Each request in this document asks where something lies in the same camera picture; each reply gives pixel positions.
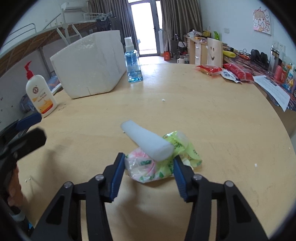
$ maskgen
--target blue liquid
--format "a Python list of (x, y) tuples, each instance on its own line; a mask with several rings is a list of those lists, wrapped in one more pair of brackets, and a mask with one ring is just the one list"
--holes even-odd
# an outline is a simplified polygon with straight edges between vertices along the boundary
[(138, 51), (126, 52), (126, 69), (128, 72), (128, 81), (131, 83), (143, 81), (143, 75), (140, 67)]

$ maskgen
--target door frame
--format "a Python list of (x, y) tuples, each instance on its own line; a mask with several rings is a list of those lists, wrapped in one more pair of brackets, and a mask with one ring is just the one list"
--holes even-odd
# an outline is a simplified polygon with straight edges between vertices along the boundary
[[(157, 0), (141, 0), (141, 1), (136, 1), (136, 2), (129, 3), (128, 0), (126, 0), (127, 4), (129, 5), (129, 12), (130, 12), (131, 20), (132, 20), (134, 36), (136, 37), (136, 39), (135, 39), (136, 48), (137, 48), (137, 51), (138, 51), (140, 57), (160, 56), (160, 41), (159, 41), (159, 30), (160, 30), (160, 28), (159, 28), (156, 1)], [(153, 24), (154, 24), (154, 34), (155, 34), (155, 41), (156, 41), (156, 50), (157, 50), (157, 53), (155, 53), (155, 54), (140, 54), (140, 51), (139, 51), (138, 38), (137, 38), (137, 33), (136, 33), (134, 21), (133, 21), (133, 13), (132, 13), (132, 10), (131, 10), (131, 6), (135, 5), (135, 4), (140, 4), (140, 3), (150, 3), (150, 6), (151, 6), (151, 12), (152, 12), (152, 18), (153, 18)]]

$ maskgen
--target round wooden table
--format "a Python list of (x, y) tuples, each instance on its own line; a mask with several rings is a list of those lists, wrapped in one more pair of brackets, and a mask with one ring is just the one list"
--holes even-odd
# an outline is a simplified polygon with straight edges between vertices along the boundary
[[(160, 136), (183, 131), (203, 160), (199, 173), (212, 182), (232, 180), (270, 235), (295, 201), (296, 156), (267, 99), (253, 84), (212, 78), (193, 65), (145, 65), (142, 72), (143, 82), (130, 84), (125, 74), (110, 93), (55, 95), (59, 106), (38, 125), (46, 145), (19, 161), (29, 219), (37, 223), (64, 182), (86, 182), (118, 152), (135, 149), (120, 129), (132, 119)], [(184, 240), (191, 207), (173, 178), (140, 184), (127, 175), (106, 204), (113, 239), (134, 241)], [(212, 209), (214, 223), (215, 202)], [(82, 214), (87, 240), (85, 206)]]

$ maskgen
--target metal screw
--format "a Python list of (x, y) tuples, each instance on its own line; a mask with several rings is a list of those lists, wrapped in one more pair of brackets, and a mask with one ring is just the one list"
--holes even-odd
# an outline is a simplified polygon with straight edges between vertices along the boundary
[(65, 188), (69, 188), (70, 186), (72, 186), (72, 182), (65, 182), (64, 183)]
[(232, 188), (234, 185), (232, 181), (226, 181), (225, 184), (226, 184), (226, 186), (228, 186), (230, 188)]
[(98, 174), (98, 175), (95, 176), (95, 179), (96, 179), (97, 181), (101, 181), (101, 180), (104, 179), (104, 176), (103, 176), (103, 174)]
[(193, 179), (196, 180), (196, 181), (199, 181), (199, 180), (202, 179), (202, 175), (201, 174), (194, 174)]

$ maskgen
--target tile floor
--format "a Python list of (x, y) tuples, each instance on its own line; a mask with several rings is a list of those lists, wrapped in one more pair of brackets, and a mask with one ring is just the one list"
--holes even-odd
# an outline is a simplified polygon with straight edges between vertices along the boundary
[(165, 61), (162, 56), (148, 56), (148, 57), (140, 57), (139, 58), (140, 65), (146, 64), (176, 64), (177, 60), (171, 58), (170, 61)]

